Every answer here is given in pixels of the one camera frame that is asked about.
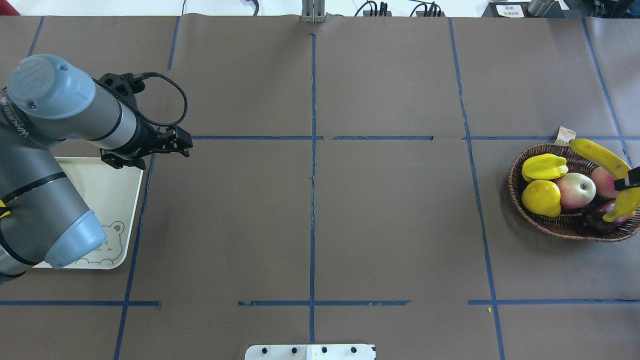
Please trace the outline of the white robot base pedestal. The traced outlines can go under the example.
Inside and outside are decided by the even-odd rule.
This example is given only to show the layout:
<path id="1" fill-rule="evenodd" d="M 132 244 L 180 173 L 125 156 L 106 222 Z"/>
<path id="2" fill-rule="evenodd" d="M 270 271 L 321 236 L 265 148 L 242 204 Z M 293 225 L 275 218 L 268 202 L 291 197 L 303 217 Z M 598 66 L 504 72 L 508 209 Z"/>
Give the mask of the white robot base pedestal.
<path id="1" fill-rule="evenodd" d="M 355 344 L 261 344 L 250 346 L 245 360 L 376 360 L 374 345 Z"/>

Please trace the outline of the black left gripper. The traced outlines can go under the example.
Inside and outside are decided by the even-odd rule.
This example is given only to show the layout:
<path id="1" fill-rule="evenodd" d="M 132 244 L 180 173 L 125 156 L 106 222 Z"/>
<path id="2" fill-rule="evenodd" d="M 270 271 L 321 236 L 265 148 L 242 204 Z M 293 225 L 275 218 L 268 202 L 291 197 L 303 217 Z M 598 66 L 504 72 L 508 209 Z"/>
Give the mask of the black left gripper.
<path id="1" fill-rule="evenodd" d="M 114 169 L 137 167 L 145 170 L 146 162 L 143 157 L 153 154 L 156 150 L 160 154 L 178 153 L 189 158 L 193 147 L 192 135 L 178 125 L 169 126 L 165 132 L 159 133 L 148 123 L 137 120 L 127 141 L 113 149 L 101 148 L 100 159 Z"/>

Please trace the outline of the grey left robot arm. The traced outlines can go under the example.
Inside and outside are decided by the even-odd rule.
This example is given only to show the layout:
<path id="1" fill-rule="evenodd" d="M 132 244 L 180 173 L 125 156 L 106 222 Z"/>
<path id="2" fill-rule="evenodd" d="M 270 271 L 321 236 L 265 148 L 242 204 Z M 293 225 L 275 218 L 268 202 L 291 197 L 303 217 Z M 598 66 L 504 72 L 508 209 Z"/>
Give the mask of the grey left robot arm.
<path id="1" fill-rule="evenodd" d="M 114 169 L 146 168 L 145 157 L 189 157 L 180 123 L 153 121 L 137 105 L 144 81 L 166 75 L 106 73 L 94 79 L 52 54 L 23 59 L 1 90 L 0 278 L 5 285 L 45 262 L 62 269 L 99 248 L 106 234 L 51 148 L 78 137 Z"/>

